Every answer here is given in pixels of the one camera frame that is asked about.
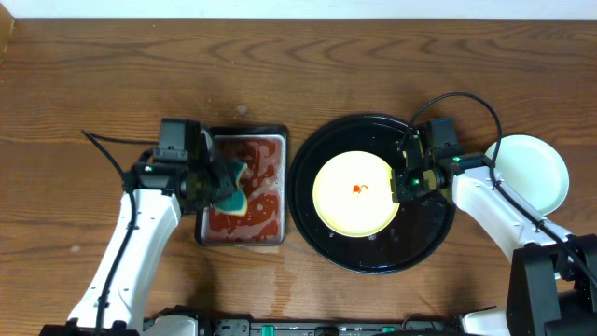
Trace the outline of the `green scrubbing sponge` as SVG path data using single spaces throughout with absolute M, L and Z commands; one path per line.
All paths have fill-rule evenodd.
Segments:
M 248 201 L 241 187 L 241 178 L 248 166 L 238 160 L 226 160 L 225 164 L 231 172 L 231 181 L 235 190 L 228 198 L 215 203 L 214 209 L 225 215 L 243 217 L 247 213 Z

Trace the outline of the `pale green plate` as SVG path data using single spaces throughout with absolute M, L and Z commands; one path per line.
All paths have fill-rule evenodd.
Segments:
M 561 155 L 548 143 L 515 134 L 501 140 L 496 177 L 541 215 L 558 209 L 569 190 L 569 173 Z

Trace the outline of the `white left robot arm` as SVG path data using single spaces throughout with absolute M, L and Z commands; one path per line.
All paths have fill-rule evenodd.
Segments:
M 160 258 L 185 213 L 238 191 L 246 165 L 217 159 L 141 159 L 124 174 L 118 223 L 90 286 L 67 321 L 44 335 L 211 335 L 213 323 L 177 305 L 145 322 Z

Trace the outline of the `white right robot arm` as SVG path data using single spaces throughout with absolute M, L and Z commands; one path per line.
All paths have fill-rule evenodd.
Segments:
M 466 335 L 593 335 L 596 237 L 539 214 L 482 153 L 430 162 L 406 155 L 391 173 L 393 199 L 442 196 L 489 234 L 511 265 L 507 305 L 463 315 Z

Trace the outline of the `yellow plate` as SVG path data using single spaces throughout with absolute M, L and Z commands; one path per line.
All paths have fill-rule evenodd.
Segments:
M 390 165 L 365 151 L 343 152 L 319 170 L 312 200 L 317 215 L 334 232 L 362 238 L 383 230 L 395 218 Z

